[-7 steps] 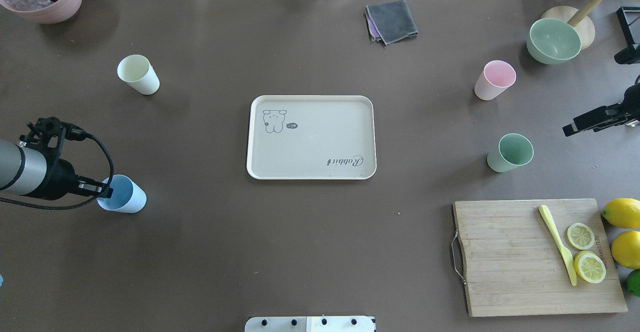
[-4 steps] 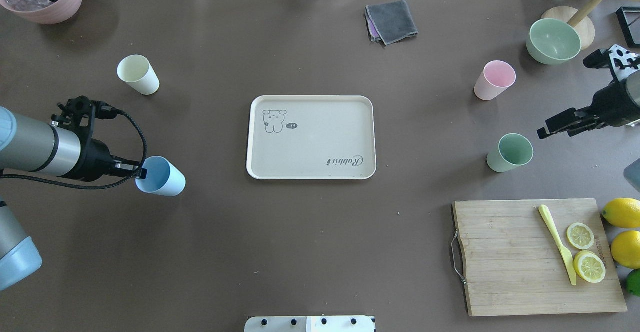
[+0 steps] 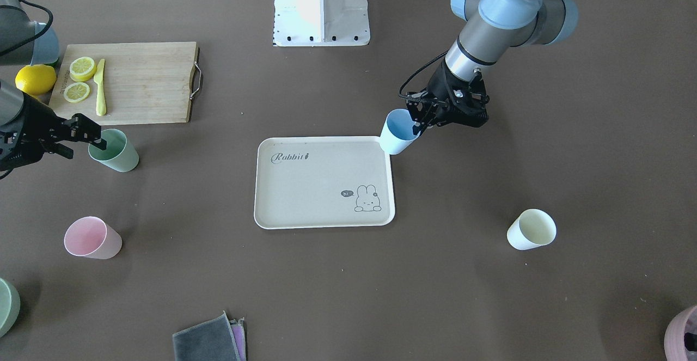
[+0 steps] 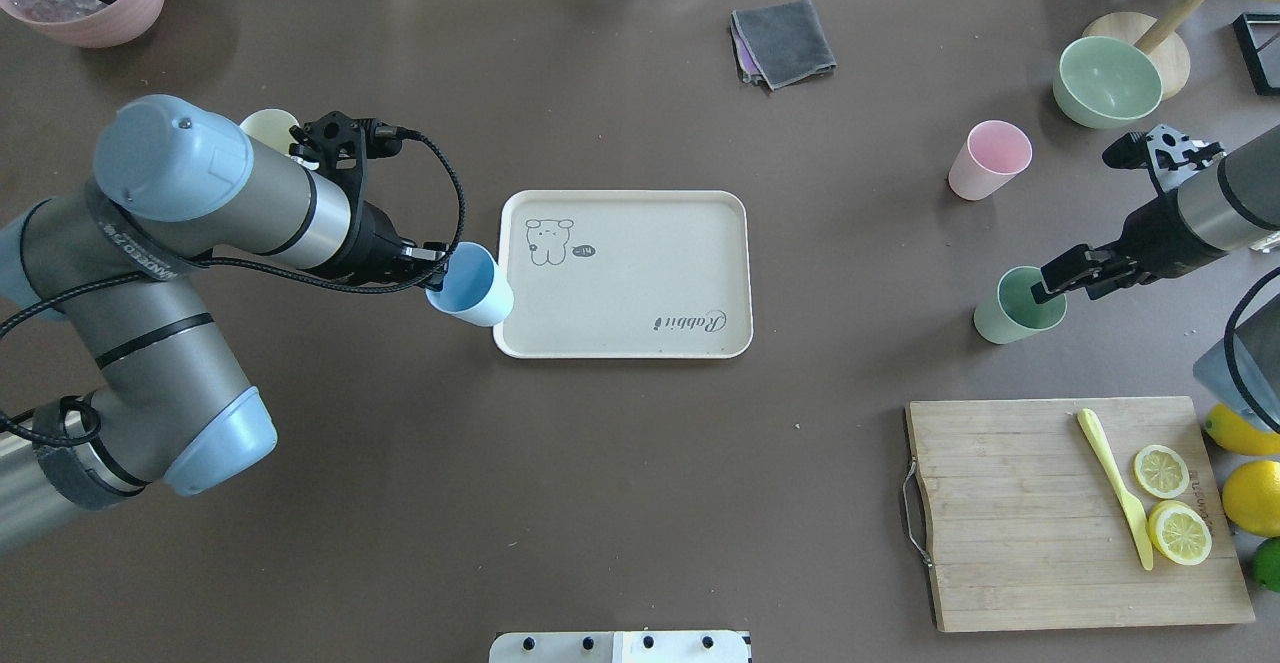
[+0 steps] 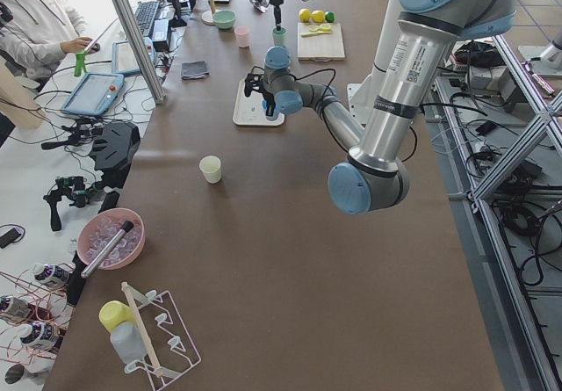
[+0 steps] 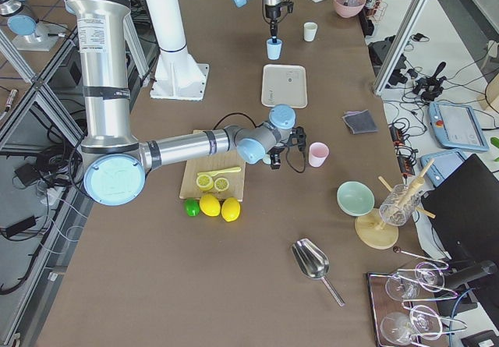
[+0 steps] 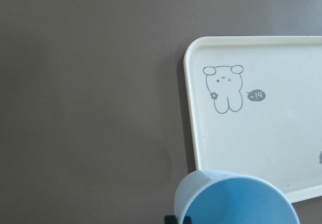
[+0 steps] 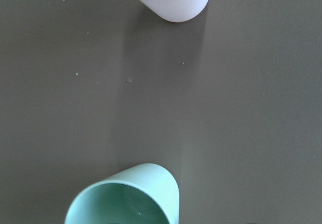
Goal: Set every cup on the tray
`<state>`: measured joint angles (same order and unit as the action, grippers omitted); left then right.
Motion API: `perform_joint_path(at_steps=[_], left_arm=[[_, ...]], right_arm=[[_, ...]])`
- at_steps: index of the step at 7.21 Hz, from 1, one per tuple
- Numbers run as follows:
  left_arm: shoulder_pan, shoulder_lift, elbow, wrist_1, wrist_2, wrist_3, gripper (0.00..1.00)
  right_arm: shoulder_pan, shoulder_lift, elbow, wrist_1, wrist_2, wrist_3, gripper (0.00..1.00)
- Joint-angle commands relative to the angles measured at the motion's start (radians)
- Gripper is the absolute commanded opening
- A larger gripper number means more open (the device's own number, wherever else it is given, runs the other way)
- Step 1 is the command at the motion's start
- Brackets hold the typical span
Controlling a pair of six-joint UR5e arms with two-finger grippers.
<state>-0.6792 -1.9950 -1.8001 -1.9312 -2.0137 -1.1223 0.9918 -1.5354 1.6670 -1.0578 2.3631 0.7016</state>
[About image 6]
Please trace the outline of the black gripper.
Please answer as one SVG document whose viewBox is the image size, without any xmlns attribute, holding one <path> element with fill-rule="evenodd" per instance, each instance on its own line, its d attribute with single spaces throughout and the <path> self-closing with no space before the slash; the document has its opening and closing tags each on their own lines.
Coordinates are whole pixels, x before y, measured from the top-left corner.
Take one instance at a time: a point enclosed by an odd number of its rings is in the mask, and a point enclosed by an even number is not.
<svg viewBox="0 0 499 347">
<path fill-rule="evenodd" d="M 289 138 L 284 142 L 279 142 L 276 146 L 272 147 L 268 152 L 271 160 L 271 169 L 278 170 L 281 167 L 280 153 L 285 148 L 297 146 L 298 150 L 305 155 L 306 152 L 306 133 L 303 127 L 297 126 L 292 129 Z"/>
<path fill-rule="evenodd" d="M 286 8 L 287 14 L 293 12 L 292 0 L 264 0 L 264 20 L 270 27 L 271 41 L 278 43 L 278 23 L 281 17 L 281 10 Z"/>
</svg>

